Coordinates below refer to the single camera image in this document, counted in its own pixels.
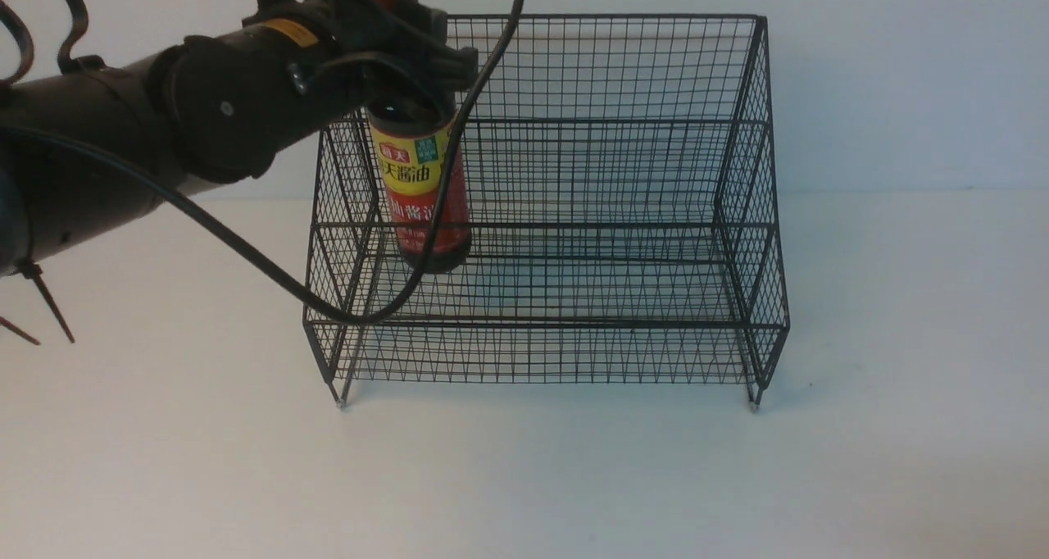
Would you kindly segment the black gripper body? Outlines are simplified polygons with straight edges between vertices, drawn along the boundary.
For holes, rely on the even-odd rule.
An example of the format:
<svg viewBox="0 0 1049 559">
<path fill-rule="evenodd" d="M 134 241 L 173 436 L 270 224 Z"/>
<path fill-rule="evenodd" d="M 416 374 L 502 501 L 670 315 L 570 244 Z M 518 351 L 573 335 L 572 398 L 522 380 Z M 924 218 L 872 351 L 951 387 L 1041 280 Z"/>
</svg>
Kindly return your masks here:
<svg viewBox="0 0 1049 559">
<path fill-rule="evenodd" d="M 451 117 L 456 93 L 479 81 L 479 52 L 448 46 L 445 12 L 416 0 L 256 0 L 257 24 L 288 19 L 312 26 L 331 57 L 288 60 L 285 73 L 305 96 L 334 77 L 363 104 L 386 101 L 423 121 Z"/>
</svg>

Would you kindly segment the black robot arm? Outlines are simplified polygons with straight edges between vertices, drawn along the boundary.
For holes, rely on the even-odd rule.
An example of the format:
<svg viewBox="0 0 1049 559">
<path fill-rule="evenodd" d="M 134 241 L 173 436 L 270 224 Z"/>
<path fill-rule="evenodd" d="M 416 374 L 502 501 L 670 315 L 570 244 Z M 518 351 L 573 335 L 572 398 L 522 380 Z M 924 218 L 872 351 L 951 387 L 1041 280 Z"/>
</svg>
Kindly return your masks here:
<svg viewBox="0 0 1049 559">
<path fill-rule="evenodd" d="M 437 125 L 468 91 L 475 48 L 418 0 L 257 0 L 237 31 L 188 36 L 130 65 L 59 57 L 60 73 L 2 85 L 2 273 L 151 214 L 160 194 L 57 134 L 194 194 L 257 179 L 279 152 L 357 108 L 390 101 Z"/>
</svg>

